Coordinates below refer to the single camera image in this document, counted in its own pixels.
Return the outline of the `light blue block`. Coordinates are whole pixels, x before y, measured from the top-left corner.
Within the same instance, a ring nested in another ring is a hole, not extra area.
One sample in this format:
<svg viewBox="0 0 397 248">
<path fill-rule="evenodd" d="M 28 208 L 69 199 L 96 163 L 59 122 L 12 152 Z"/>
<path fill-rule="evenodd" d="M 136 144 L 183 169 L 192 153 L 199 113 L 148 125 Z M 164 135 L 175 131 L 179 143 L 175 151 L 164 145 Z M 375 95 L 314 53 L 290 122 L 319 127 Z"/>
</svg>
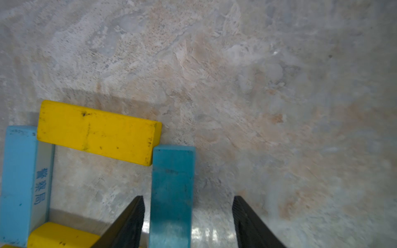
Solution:
<svg viewBox="0 0 397 248">
<path fill-rule="evenodd" d="M 6 129 L 1 189 L 1 243 L 25 248 L 32 231 L 48 221 L 55 146 L 37 127 Z"/>
</svg>

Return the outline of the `yellow block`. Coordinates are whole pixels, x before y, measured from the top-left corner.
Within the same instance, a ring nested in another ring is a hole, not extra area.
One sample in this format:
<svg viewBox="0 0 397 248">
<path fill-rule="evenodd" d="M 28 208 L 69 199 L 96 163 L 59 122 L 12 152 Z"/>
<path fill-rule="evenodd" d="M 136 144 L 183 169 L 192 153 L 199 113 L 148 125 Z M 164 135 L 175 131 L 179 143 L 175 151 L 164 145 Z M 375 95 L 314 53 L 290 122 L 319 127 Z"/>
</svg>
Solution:
<svg viewBox="0 0 397 248">
<path fill-rule="evenodd" d="M 162 124 L 122 114 L 44 100 L 40 106 L 37 138 L 143 166 L 152 165 Z"/>
<path fill-rule="evenodd" d="M 100 236 L 60 224 L 46 222 L 28 238 L 28 248 L 91 248 Z"/>
</svg>

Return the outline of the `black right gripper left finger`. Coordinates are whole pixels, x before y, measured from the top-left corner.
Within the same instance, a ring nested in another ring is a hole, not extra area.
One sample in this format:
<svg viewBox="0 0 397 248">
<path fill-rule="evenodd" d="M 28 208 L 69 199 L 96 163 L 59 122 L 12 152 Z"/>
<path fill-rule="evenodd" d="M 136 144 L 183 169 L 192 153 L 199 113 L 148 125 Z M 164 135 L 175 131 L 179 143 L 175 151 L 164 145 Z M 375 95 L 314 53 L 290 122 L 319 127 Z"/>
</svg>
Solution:
<svg viewBox="0 0 397 248">
<path fill-rule="evenodd" d="M 137 196 L 92 248 L 138 248 L 144 223 L 143 196 Z"/>
</svg>

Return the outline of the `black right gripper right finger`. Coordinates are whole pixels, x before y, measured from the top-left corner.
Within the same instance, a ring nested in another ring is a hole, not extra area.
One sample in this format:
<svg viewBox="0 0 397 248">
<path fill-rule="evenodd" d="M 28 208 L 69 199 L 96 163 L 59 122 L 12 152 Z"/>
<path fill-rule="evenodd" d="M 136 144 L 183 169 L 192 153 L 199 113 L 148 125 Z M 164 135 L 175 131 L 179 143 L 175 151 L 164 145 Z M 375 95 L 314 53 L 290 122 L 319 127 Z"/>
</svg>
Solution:
<svg viewBox="0 0 397 248">
<path fill-rule="evenodd" d="M 234 196 L 232 212 L 239 248 L 286 248 L 241 196 Z"/>
</svg>

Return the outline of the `teal block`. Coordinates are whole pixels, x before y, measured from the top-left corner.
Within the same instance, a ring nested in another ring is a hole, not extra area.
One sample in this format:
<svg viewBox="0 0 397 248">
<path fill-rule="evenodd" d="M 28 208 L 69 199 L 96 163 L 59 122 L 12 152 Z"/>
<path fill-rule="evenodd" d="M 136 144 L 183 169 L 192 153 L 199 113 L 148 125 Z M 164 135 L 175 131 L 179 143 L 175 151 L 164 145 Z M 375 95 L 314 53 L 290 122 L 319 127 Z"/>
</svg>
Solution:
<svg viewBox="0 0 397 248">
<path fill-rule="evenodd" d="M 192 146 L 154 148 L 150 248 L 191 246 L 195 154 Z"/>
</svg>

